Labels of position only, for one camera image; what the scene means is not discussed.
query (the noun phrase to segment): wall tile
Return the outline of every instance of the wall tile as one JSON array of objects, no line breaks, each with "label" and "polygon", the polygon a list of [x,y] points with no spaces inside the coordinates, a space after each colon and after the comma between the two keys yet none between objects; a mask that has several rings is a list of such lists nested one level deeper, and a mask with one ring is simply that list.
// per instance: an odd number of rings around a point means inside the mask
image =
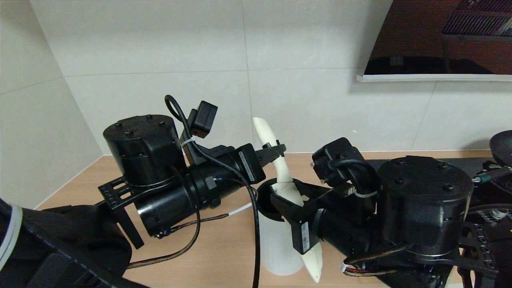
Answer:
[{"label": "wall tile", "polygon": [[3,94],[0,133],[1,197],[26,208],[101,156],[63,78]]},{"label": "wall tile", "polygon": [[364,68],[391,2],[243,0],[249,69]]},{"label": "wall tile", "polygon": [[439,82],[414,150],[489,149],[489,139],[512,129],[512,85]]},{"label": "wall tile", "polygon": [[409,150],[435,84],[359,83],[356,72],[250,71],[252,114],[267,119],[288,152],[340,137],[361,151]]},{"label": "wall tile", "polygon": [[[205,147],[252,142],[247,72],[189,72],[76,76],[66,78],[104,154],[111,154],[103,130],[123,118],[169,115],[164,103],[173,95],[184,113],[201,100],[219,107],[211,133],[198,143]],[[178,130],[182,127],[176,121]]]},{"label": "wall tile", "polygon": [[237,0],[32,5],[64,76],[247,68]]},{"label": "wall tile", "polygon": [[0,94],[62,77],[30,2],[0,6]]}]

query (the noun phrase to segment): white plastic cup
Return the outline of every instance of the white plastic cup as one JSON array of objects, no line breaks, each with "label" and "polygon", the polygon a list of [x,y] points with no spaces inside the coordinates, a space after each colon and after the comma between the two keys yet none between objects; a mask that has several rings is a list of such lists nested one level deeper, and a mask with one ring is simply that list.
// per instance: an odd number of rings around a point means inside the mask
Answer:
[{"label": "white plastic cup", "polygon": [[275,178],[270,179],[258,188],[261,263],[270,273],[287,276],[299,271],[304,263],[293,248],[290,224],[270,203],[270,185],[275,182]]}]

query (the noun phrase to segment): white cable tie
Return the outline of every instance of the white cable tie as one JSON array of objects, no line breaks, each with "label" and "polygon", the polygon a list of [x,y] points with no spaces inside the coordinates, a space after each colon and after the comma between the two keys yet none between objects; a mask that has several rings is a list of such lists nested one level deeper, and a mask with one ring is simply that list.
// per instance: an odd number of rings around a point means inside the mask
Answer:
[{"label": "white cable tie", "polygon": [[7,259],[11,257],[14,246],[16,246],[16,242],[18,241],[19,231],[22,227],[22,208],[14,204],[11,204],[11,207],[11,219],[9,220],[7,233],[0,245],[0,271],[4,268]]},{"label": "white cable tie", "polygon": [[245,210],[245,209],[247,209],[247,208],[249,208],[251,206],[252,206],[252,203],[247,203],[247,204],[243,205],[242,207],[229,212],[228,216],[234,215],[234,214],[236,214],[236,213],[238,213],[240,211],[243,211],[243,210]]},{"label": "white cable tie", "polygon": [[189,139],[187,139],[183,143],[181,143],[181,147],[185,146],[189,142],[196,141],[196,139],[197,139],[197,137],[195,135],[190,137]]},{"label": "white cable tie", "polygon": [[343,273],[343,272],[345,272],[345,270],[347,269],[347,267],[348,267],[348,265],[347,265],[347,264],[345,264],[345,260],[343,260],[342,265],[341,265],[341,267],[340,267],[340,269],[342,270],[342,273]]},{"label": "white cable tie", "polygon": [[356,190],[354,190],[354,194],[355,196],[359,197],[359,198],[370,198],[372,196],[375,196],[377,195],[377,191],[374,191],[370,194],[359,194]]}]

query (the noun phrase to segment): white wire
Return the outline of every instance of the white wire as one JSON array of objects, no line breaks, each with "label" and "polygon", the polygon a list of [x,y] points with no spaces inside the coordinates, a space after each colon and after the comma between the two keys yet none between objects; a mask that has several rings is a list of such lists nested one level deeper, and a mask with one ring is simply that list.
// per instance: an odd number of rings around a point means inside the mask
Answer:
[{"label": "white wire", "polygon": [[11,257],[14,246],[18,241],[20,228],[22,227],[23,210],[20,206],[11,204],[11,219],[9,220],[9,227],[7,233],[0,245],[0,271],[4,268],[7,259]]},{"label": "white wire", "polygon": [[347,269],[347,267],[348,267],[348,265],[347,265],[347,264],[345,264],[345,260],[343,260],[342,265],[341,265],[341,267],[340,267],[340,269],[342,270],[342,272],[345,272],[345,270]]},{"label": "white wire", "polygon": [[252,203],[247,203],[247,204],[243,205],[242,207],[229,212],[228,216],[234,215],[234,214],[236,214],[236,213],[238,213],[240,211],[243,211],[243,210],[245,210],[245,209],[247,209],[247,208],[249,208],[251,206],[252,206]]}]

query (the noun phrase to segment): sticker label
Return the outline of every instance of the sticker label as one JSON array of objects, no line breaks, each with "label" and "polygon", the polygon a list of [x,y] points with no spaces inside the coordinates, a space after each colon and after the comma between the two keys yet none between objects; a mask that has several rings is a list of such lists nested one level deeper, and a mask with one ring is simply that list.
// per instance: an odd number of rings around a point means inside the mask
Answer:
[{"label": "sticker label", "polygon": [[247,175],[249,175],[249,179],[252,182],[254,182],[255,181],[254,175],[252,174],[252,171],[249,168],[249,164],[247,163],[247,159],[245,159],[244,152],[240,151],[240,152],[238,152],[238,155],[240,155],[240,159],[242,160],[242,163],[243,163],[243,165],[245,167],[245,171],[247,171]]},{"label": "sticker label", "polygon": [[302,230],[302,247],[305,251],[309,250],[309,224],[308,222],[304,222],[301,226]]}]

